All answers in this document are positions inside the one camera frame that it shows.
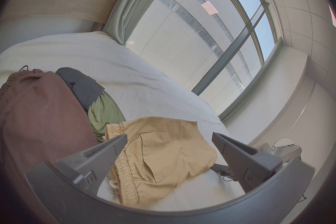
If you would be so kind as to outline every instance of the black device on bed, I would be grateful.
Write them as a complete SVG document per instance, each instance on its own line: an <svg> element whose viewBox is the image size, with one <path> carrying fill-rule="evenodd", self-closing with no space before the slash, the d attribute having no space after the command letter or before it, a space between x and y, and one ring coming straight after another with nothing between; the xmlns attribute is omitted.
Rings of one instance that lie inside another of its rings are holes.
<svg viewBox="0 0 336 224"><path fill-rule="evenodd" d="M232 176L246 194L227 203L186 212L144 211L116 205L97 190L127 144L121 135L59 160L42 162L26 172L37 198L59 223L280 223L298 203L314 175L300 159L285 167L281 159L223 134L214 142Z"/></svg>

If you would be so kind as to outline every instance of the back pocket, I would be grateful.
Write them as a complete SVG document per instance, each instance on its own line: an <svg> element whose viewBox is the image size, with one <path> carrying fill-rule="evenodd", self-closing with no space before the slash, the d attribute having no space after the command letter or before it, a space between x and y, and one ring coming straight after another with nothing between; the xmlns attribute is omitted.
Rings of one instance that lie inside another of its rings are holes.
<svg viewBox="0 0 336 224"><path fill-rule="evenodd" d="M143 161L153 173L156 183L175 171L180 143L171 140L168 132L141 134Z"/></svg>

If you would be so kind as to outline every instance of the mattress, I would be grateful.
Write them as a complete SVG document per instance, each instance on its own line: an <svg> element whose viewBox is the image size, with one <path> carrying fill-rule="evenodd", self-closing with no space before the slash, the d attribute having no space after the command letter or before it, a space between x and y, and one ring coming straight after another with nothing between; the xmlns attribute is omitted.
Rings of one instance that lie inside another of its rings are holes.
<svg viewBox="0 0 336 224"><path fill-rule="evenodd" d="M126 121L148 116L197 121L200 133L215 149L212 132L230 136L209 104L103 32L45 36L14 45L0 54L0 83L24 65L44 72L60 67L80 70L105 87ZM216 151L216 163L226 164ZM165 198L135 207L186 211L218 205L243 194L237 182L225 182L210 169L186 180ZM118 202L107 177L97 196Z"/></svg>

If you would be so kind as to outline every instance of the drawstring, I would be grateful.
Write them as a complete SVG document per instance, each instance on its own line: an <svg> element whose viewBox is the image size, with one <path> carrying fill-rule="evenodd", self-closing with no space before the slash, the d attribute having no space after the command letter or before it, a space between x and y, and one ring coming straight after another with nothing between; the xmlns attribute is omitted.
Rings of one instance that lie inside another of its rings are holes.
<svg viewBox="0 0 336 224"><path fill-rule="evenodd" d="M20 70L19 70L19 73L22 71L23 68L27 67L27 71L29 71L29 67L27 65L25 65L24 67L22 67Z"/></svg>

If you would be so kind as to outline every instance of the window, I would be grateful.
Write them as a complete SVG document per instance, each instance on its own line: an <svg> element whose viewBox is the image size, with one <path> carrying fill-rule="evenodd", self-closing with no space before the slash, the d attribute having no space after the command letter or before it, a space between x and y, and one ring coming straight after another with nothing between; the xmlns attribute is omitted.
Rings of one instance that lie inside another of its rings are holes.
<svg viewBox="0 0 336 224"><path fill-rule="evenodd" d="M274 46L264 12L260 0L154 0L126 46L220 115L244 92ZM263 16L257 26L256 16Z"/></svg>

